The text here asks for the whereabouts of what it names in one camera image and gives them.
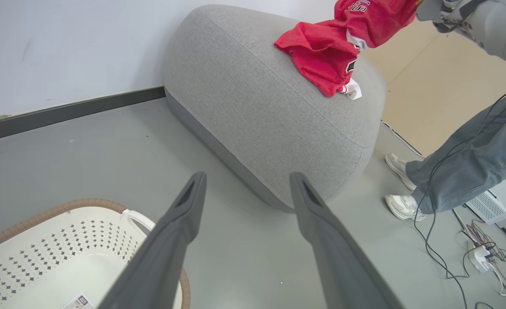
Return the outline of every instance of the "white label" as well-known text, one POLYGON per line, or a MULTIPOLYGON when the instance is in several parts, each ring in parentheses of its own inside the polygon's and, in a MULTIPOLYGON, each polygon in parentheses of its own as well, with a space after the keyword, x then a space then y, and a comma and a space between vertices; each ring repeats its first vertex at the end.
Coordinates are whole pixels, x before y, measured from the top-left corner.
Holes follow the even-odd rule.
POLYGON ((94 309, 94 306, 85 295, 79 294, 62 309, 94 309))

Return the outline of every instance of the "white sneaker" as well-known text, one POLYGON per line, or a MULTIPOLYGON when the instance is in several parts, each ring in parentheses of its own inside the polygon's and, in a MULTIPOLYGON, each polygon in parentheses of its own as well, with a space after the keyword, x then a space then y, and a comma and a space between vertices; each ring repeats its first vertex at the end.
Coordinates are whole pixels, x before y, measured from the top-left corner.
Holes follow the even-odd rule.
POLYGON ((417 205, 415 198, 410 195, 387 195, 385 196, 385 201, 390 211, 392 211, 398 219, 415 220, 416 212, 417 218, 415 221, 421 221, 426 217, 424 213, 417 211, 419 205, 417 205))
POLYGON ((400 176, 403 184, 405 184, 409 190, 415 191, 417 186, 409 179, 406 174, 406 161, 400 160, 392 152, 389 152, 385 155, 385 162, 388 164, 391 170, 400 176))

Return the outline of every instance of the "wooden panel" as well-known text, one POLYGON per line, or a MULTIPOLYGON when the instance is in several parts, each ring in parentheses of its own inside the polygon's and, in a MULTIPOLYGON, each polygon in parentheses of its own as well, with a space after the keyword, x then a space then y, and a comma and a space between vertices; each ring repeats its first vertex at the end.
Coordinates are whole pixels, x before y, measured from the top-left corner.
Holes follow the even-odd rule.
POLYGON ((438 34, 388 84, 382 119, 424 155, 506 93, 506 62, 457 33, 438 34))
POLYGON ((361 54, 390 83, 437 36, 438 32, 431 22, 415 20, 388 42, 375 49, 362 51, 361 54))

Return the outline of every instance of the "gray pants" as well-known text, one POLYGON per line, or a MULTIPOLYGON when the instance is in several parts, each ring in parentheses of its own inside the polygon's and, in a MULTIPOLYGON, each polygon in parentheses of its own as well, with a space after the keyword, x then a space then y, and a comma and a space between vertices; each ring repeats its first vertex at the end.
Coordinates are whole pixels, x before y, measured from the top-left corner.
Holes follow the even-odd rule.
POLYGON ((412 196, 420 203, 422 213, 453 209, 506 179, 506 97, 496 103, 484 129, 472 140, 489 110, 467 121, 424 161, 406 165, 407 176, 417 186, 412 196), (445 159, 434 173, 428 191, 433 167, 453 147, 451 154, 455 154, 445 159))

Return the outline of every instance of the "white plastic basket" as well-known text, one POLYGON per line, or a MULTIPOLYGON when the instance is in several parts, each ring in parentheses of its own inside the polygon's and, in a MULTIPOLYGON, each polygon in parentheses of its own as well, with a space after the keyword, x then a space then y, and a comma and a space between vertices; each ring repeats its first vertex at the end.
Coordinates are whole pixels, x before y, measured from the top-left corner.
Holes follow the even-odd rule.
MULTIPOLYGON (((78 295, 99 305, 155 224, 111 201, 85 199, 0 233, 0 308, 62 309, 78 295)), ((174 309, 189 309, 180 276, 174 309)))

